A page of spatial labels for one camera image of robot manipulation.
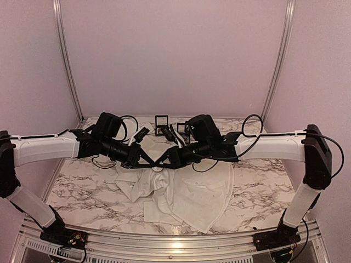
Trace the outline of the red round brooch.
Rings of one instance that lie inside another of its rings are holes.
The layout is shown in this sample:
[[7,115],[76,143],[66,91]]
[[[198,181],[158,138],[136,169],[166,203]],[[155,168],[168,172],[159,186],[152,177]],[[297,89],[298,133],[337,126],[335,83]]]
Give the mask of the red round brooch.
[[162,167],[152,167],[151,169],[152,169],[152,171],[154,171],[156,173],[160,173],[160,172],[164,171],[164,168],[162,168]]

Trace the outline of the white button shirt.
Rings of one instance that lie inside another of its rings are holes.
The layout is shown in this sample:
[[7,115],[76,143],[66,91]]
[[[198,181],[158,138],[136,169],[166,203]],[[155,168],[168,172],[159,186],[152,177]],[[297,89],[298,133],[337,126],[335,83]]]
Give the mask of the white button shirt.
[[142,203],[144,221],[181,225],[186,223],[202,233],[224,215],[234,184],[231,164],[202,160],[160,173],[151,168],[116,167],[117,185],[132,203]]

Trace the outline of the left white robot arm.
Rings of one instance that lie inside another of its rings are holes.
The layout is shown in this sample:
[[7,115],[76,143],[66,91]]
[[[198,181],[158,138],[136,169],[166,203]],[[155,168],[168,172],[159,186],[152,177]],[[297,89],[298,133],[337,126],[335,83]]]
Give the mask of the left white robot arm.
[[[9,133],[23,135],[51,134],[60,132],[66,128],[75,128],[78,119],[73,113],[14,115],[1,117],[1,130]],[[44,187],[54,174],[54,168],[58,160],[40,161],[33,164],[25,164],[16,170],[20,182],[32,190],[35,194],[42,194]],[[16,232],[24,216],[16,210],[6,199],[1,199],[1,230]]]

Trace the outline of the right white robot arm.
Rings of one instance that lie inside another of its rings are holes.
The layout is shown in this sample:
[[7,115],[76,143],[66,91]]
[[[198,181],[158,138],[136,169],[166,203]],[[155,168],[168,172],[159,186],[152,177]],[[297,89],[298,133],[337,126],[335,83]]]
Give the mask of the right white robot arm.
[[332,153],[326,137],[314,124],[288,133],[248,135],[237,131],[222,135],[210,115],[198,115],[186,121],[185,126],[195,141],[169,148],[155,162],[157,167],[178,169],[202,159],[223,162],[280,159],[305,164],[303,181],[281,218],[281,226],[272,232],[271,240],[276,245],[284,245],[292,238],[293,228],[331,183]]

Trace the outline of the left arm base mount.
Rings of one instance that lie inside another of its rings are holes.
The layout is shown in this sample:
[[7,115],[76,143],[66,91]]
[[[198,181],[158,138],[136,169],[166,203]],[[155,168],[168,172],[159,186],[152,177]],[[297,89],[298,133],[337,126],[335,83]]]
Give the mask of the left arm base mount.
[[48,227],[42,227],[40,239],[60,245],[63,248],[83,250],[88,234],[84,231],[67,228],[61,216],[54,210],[55,221]]

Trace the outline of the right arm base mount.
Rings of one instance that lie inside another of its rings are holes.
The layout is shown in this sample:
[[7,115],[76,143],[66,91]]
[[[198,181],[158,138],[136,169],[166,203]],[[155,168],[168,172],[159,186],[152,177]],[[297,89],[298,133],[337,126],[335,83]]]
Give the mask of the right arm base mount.
[[283,222],[284,216],[285,212],[283,212],[275,230],[255,233],[253,235],[253,244],[257,251],[274,249],[301,241],[298,227],[293,228],[285,225]]

